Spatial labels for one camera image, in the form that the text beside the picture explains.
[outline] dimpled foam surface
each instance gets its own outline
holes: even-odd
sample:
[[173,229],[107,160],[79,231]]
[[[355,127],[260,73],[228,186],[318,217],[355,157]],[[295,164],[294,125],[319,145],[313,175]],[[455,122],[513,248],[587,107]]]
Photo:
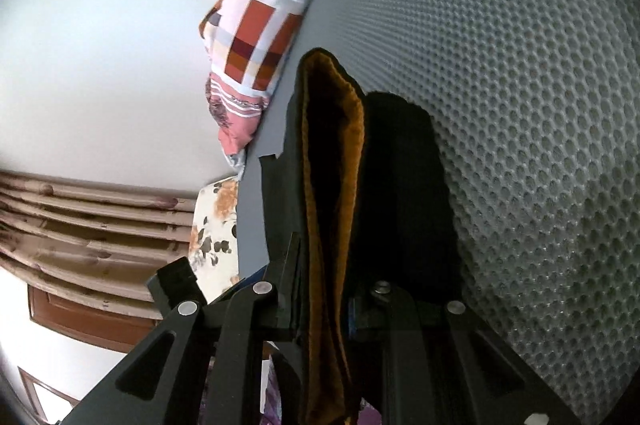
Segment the dimpled foam surface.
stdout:
[[466,302],[599,423],[640,364],[640,0],[313,0],[250,152],[241,249],[264,247],[243,199],[317,46],[430,113]]

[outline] folded cloth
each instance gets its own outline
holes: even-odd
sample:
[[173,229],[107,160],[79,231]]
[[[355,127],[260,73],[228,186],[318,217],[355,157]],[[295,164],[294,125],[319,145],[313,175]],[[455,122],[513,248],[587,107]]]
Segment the folded cloth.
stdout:
[[343,289],[364,145],[363,94],[337,61],[308,53],[287,110],[282,154],[265,156],[262,187],[270,262],[300,235],[298,318],[303,348],[300,423],[355,423],[343,338]]
[[220,126],[223,151],[239,172],[308,2],[218,0],[200,23],[211,61],[209,112]]
[[333,55],[300,61],[282,154],[260,158],[270,263],[300,236],[300,423],[356,423],[380,405],[380,355],[350,349],[348,299],[385,279],[414,297],[459,297],[459,257],[428,113],[389,93],[364,95]]

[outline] pink fabric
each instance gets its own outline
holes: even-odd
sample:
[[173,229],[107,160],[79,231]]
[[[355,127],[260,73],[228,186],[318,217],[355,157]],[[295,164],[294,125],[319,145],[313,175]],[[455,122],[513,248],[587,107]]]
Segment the pink fabric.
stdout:
[[209,111],[229,162],[241,169],[309,0],[219,0],[200,24],[211,61]]

